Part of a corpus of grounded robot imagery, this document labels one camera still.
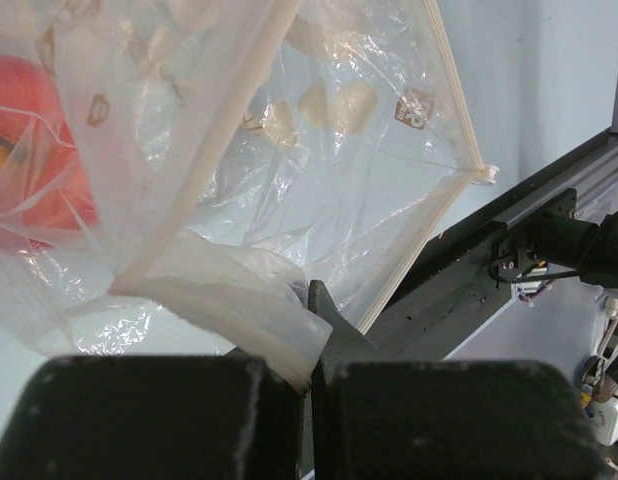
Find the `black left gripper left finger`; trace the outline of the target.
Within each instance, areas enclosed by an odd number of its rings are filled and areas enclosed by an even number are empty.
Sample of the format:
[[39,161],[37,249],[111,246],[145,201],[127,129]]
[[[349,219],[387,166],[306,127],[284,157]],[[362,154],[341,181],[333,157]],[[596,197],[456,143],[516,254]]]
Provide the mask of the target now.
[[294,479],[302,397],[247,356],[56,358],[0,439],[0,479]]

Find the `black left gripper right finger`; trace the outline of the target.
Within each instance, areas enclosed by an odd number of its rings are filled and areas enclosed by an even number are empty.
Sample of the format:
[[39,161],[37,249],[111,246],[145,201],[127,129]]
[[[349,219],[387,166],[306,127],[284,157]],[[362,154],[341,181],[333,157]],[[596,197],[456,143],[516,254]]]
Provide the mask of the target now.
[[398,361],[338,311],[312,375],[318,479],[608,479],[574,389],[536,361]]

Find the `red fake tomato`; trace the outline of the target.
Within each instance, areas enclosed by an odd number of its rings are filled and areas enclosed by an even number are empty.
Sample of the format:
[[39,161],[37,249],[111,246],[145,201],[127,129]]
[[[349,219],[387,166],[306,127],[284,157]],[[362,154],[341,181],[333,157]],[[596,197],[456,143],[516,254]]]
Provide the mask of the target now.
[[40,66],[0,54],[0,251],[49,248],[96,222],[54,82]]

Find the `clear zip top bag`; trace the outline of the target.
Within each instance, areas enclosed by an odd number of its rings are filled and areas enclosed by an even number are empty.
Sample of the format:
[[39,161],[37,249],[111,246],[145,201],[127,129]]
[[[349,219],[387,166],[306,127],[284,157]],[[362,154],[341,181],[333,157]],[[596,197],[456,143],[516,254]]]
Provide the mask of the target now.
[[210,353],[304,391],[367,332],[469,185],[489,185],[434,1],[0,1],[0,54],[52,79],[97,222],[0,251],[32,351]]

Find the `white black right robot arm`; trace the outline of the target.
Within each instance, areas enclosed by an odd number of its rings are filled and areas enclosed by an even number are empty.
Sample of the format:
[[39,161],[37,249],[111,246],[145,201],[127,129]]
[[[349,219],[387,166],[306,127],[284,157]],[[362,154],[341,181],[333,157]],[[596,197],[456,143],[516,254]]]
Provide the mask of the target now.
[[576,191],[566,190],[496,242],[490,278],[524,299],[573,278],[618,290],[618,211],[599,223],[577,219],[575,200]]

